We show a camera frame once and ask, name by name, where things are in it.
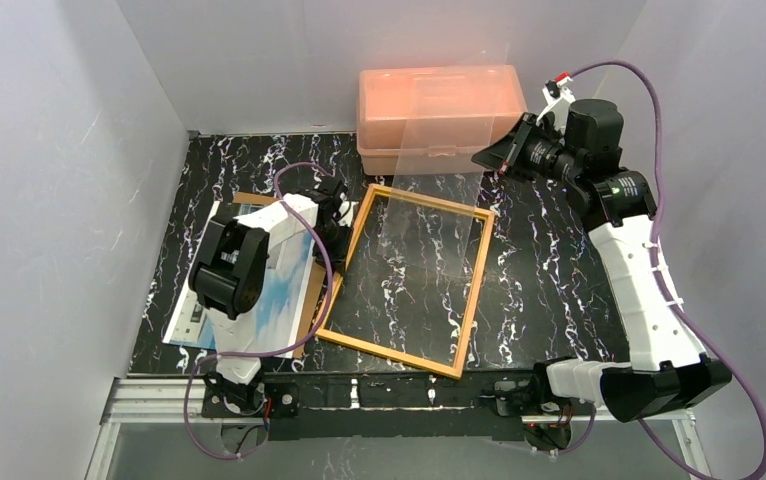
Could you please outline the clear acrylic sheet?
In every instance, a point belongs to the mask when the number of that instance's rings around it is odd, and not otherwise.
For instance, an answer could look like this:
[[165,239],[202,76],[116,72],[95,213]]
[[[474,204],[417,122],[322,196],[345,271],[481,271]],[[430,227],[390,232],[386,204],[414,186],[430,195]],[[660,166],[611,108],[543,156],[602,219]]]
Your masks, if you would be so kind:
[[[501,65],[508,63],[507,46],[475,52],[454,64]],[[391,187],[477,207],[485,170],[470,174],[394,175]],[[477,219],[418,206],[405,200],[388,199],[380,219],[378,253],[400,267],[436,270],[448,277],[461,277],[467,244],[480,231]]]

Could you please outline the yellow wooden picture frame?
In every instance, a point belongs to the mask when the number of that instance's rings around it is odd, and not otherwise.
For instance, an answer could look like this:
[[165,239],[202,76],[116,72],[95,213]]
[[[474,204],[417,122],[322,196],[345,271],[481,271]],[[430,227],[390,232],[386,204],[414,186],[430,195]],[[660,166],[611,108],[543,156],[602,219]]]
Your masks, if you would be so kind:
[[371,211],[372,204],[378,197],[405,200],[418,206],[431,207],[449,213],[464,215],[471,219],[478,219],[482,222],[480,243],[476,255],[475,265],[473,267],[472,279],[470,281],[468,295],[466,297],[465,311],[463,313],[462,323],[460,325],[460,333],[458,335],[458,342],[454,351],[453,363],[448,366],[406,352],[387,348],[362,339],[332,331],[328,329],[325,324],[322,324],[321,327],[317,330],[316,336],[320,339],[333,342],[343,347],[352,348],[363,353],[368,353],[380,358],[392,360],[404,365],[425,370],[437,376],[443,376],[458,380],[462,377],[463,370],[466,365],[472,325],[474,316],[477,311],[478,299],[483,283],[485,264],[488,255],[489,244],[492,238],[492,230],[494,228],[496,215],[494,212],[483,208],[470,207],[468,205],[456,203],[450,200],[443,200],[438,197],[394,189],[392,187],[381,184],[371,184],[367,188],[366,194],[355,215],[354,226],[352,227],[349,247],[347,250],[347,263],[350,263],[354,257],[356,247],[365,226],[365,222]]

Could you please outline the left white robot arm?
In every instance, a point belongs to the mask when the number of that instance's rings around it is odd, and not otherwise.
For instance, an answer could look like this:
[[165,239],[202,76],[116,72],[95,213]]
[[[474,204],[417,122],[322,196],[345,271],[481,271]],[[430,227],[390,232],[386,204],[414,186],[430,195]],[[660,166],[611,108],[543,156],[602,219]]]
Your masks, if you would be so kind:
[[211,322],[217,401],[240,411],[265,403],[263,359],[301,351],[328,271],[344,269],[356,205],[340,179],[284,193],[249,213],[225,204],[210,218],[189,291]]

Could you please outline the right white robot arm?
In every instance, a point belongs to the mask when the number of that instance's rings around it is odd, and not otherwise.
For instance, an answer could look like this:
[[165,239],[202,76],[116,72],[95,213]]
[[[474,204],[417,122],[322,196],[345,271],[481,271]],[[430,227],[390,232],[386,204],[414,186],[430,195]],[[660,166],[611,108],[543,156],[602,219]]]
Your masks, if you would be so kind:
[[473,163],[507,179],[538,177],[562,185],[606,271],[630,353],[626,362],[563,358],[534,368],[545,400],[576,398],[631,422],[697,405],[733,374],[680,321],[681,301],[664,296],[664,260],[650,238],[657,206],[646,178],[621,166],[624,118],[607,100],[571,103],[565,128],[553,116],[525,113]]

